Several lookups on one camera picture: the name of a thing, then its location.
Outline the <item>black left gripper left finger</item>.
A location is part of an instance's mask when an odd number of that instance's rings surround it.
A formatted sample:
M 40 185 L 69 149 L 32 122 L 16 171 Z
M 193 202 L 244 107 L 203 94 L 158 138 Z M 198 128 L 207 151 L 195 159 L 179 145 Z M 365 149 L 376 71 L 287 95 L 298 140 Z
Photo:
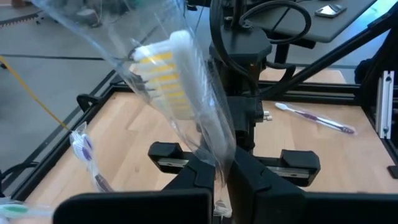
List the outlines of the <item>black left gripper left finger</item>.
M 175 177 L 164 187 L 175 194 L 168 200 L 177 223 L 213 223 L 215 168 L 192 156 L 167 159 L 165 172 Z

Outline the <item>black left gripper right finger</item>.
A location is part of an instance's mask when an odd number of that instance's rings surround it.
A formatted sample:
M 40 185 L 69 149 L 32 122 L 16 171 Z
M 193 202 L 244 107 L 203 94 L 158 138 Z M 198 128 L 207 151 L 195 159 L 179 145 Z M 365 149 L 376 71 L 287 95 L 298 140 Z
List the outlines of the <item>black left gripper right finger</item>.
M 302 189 L 236 148 L 228 178 L 228 193 L 236 223 L 302 223 Z

